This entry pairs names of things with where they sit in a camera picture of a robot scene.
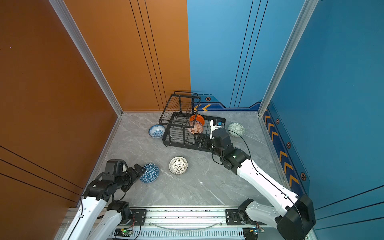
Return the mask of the orange plastic bowl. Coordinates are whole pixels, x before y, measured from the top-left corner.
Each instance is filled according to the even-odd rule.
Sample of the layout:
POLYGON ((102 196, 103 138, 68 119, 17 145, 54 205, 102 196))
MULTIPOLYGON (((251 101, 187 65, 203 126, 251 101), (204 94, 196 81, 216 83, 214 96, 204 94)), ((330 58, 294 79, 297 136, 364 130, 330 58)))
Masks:
POLYGON ((205 124, 205 119, 202 115, 193 115, 190 117, 190 122, 199 122, 202 126, 205 124))

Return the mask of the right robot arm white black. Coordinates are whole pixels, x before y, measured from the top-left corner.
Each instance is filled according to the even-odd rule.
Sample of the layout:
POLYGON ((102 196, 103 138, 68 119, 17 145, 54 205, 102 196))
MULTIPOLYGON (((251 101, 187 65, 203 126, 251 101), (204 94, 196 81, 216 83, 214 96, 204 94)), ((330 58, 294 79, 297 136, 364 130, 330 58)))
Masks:
POLYGON ((250 153, 233 146, 229 131, 224 128, 211 128, 208 148, 219 156, 227 170, 250 183, 272 204, 262 206, 247 199, 238 207, 242 224, 261 222, 277 229, 285 240, 306 238, 316 224, 314 204, 309 196, 299 196, 275 181, 255 163, 250 153))

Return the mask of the dark blue geometric bowl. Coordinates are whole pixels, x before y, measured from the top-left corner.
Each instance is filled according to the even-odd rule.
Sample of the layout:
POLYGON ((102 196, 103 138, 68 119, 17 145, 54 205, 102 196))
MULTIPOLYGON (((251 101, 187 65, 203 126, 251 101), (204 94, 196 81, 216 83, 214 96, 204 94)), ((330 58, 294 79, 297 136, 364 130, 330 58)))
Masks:
POLYGON ((160 174, 159 167, 154 163, 149 163, 149 164, 146 164, 144 168, 146 169, 146 171, 140 177, 140 181, 145 184, 154 182, 160 174))

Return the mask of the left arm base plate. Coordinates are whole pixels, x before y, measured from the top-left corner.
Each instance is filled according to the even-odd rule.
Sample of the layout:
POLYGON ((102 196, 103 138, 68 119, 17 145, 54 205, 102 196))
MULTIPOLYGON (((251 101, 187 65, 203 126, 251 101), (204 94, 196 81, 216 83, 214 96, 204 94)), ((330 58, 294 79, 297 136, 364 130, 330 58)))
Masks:
POLYGON ((107 211, 102 221, 113 223, 116 226, 143 226, 145 224, 147 210, 129 210, 128 212, 118 212, 116 210, 107 211))

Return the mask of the red patterned bowl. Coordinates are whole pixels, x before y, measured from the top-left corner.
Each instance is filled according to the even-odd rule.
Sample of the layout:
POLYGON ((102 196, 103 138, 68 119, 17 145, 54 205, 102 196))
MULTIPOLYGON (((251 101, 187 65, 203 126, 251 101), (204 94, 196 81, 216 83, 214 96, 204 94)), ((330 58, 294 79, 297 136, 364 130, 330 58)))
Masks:
POLYGON ((201 134, 203 132, 204 127, 199 122, 189 122, 189 125, 188 131, 191 134, 201 134))

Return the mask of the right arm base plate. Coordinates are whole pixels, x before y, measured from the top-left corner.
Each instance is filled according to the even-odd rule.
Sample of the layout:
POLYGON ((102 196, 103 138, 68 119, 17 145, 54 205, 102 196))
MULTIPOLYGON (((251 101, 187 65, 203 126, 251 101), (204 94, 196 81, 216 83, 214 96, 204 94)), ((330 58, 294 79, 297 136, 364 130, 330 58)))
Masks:
POLYGON ((226 223, 228 226, 237 226, 237 225, 252 225, 252 226, 266 226, 263 222, 252 221, 244 211, 238 209, 226 209, 226 223))

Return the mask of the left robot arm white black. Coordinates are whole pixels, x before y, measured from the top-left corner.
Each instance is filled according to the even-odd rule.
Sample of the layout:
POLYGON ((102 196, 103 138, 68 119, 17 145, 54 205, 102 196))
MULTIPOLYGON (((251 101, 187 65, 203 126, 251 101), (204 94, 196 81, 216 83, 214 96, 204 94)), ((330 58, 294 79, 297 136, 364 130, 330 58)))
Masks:
POLYGON ((138 164, 128 167, 124 160, 109 160, 80 198, 77 211, 63 240, 106 240, 121 222, 132 219, 128 202, 113 200, 117 190, 126 193, 146 169, 138 164))

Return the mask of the black wire dish rack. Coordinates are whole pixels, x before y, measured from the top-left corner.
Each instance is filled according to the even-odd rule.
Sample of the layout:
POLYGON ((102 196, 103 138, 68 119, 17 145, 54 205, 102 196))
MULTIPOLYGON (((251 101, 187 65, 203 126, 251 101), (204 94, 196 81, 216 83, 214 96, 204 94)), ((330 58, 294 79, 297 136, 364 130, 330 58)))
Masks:
POLYGON ((166 128, 162 136, 166 147, 211 151, 211 131, 225 127, 226 119, 202 115, 200 103, 197 93, 175 91, 170 96, 159 119, 166 128))

